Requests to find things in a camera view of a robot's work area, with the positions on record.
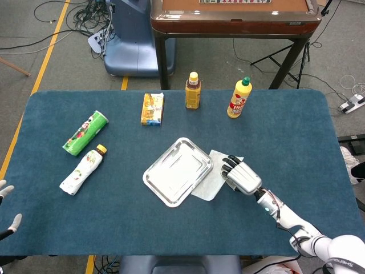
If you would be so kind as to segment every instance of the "metal tray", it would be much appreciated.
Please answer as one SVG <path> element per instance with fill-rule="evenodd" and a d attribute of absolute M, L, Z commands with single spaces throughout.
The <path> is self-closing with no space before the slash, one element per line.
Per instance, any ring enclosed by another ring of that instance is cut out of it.
<path fill-rule="evenodd" d="M 143 182 L 168 207 L 177 207 L 212 168 L 203 150 L 179 138 L 143 173 Z"/>

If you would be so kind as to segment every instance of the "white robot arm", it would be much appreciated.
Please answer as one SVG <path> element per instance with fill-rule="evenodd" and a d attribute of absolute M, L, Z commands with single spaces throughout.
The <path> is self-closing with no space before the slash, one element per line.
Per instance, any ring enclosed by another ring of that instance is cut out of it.
<path fill-rule="evenodd" d="M 300 218 L 270 190 L 261 187 L 260 177 L 235 156 L 223 159 L 222 176 L 234 190 L 254 195 L 256 201 L 277 222 L 277 227 L 300 229 L 290 238 L 290 245 L 305 257 L 318 257 L 331 264 L 336 274 L 365 274 L 365 243 L 353 235 L 330 239 L 312 224 Z"/>

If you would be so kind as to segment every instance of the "white bottle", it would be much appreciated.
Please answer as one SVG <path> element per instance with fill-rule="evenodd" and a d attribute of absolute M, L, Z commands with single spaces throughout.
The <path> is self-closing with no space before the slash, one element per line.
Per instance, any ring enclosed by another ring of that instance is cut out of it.
<path fill-rule="evenodd" d="M 66 179 L 59 185 L 59 187 L 70 195 L 75 195 L 86 178 L 98 167 L 102 162 L 104 154 L 107 149 L 98 144 L 96 150 L 89 151 L 75 170 L 68 175 Z"/>

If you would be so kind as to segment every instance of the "green can label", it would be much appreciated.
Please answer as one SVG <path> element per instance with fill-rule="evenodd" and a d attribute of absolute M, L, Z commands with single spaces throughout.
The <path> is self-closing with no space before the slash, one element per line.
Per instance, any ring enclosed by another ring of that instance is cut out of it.
<path fill-rule="evenodd" d="M 77 132 L 63 145 L 63 148 L 73 156 L 77 156 L 107 123 L 109 123 L 109 120 L 100 111 L 94 111 L 94 114 L 82 124 Z"/>

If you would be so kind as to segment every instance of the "yellow box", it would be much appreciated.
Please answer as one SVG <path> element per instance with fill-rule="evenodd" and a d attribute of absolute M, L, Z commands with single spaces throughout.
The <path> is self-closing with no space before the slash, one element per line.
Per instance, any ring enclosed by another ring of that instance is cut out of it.
<path fill-rule="evenodd" d="M 145 93 L 143 98 L 141 124 L 160 126 L 164 112 L 164 94 Z"/>

